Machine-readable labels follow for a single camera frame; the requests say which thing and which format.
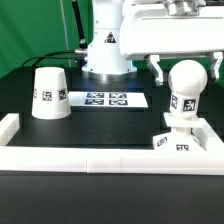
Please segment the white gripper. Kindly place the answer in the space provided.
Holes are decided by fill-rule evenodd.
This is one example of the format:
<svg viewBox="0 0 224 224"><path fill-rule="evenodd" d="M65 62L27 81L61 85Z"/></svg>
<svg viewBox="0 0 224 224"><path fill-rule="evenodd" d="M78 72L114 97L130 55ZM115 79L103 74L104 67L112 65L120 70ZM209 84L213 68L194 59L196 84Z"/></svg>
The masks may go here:
<svg viewBox="0 0 224 224"><path fill-rule="evenodd" d="M208 81L217 82L224 60L224 6L205 6L197 16L169 16L163 4L130 6L120 27L120 53L127 60L147 57L157 86L164 84L159 55L209 53Z"/></svg>

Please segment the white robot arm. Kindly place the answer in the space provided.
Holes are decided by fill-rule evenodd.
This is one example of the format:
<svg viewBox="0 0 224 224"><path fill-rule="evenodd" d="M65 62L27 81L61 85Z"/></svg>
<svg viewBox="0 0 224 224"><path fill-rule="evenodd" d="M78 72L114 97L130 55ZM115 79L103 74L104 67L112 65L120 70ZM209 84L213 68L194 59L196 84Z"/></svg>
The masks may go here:
<svg viewBox="0 0 224 224"><path fill-rule="evenodd" d="M210 59L219 78L224 60L224 0L92 0L93 40L85 75L101 80L128 77L145 60L157 85L166 81L162 59Z"/></svg>

